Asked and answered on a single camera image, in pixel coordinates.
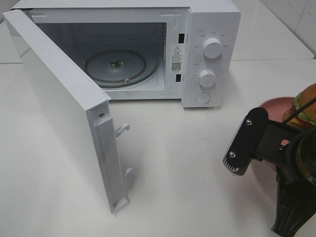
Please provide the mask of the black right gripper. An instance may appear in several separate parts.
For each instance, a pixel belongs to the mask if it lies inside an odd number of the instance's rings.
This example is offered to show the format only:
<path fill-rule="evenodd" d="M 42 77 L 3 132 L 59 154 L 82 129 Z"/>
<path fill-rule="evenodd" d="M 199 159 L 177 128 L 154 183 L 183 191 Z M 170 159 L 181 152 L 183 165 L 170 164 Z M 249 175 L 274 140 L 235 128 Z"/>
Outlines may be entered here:
<path fill-rule="evenodd" d="M 310 219 L 310 183 L 316 184 L 316 127 L 300 131 L 278 122 L 269 123 L 256 152 L 276 167 L 273 232 L 293 237 Z"/>

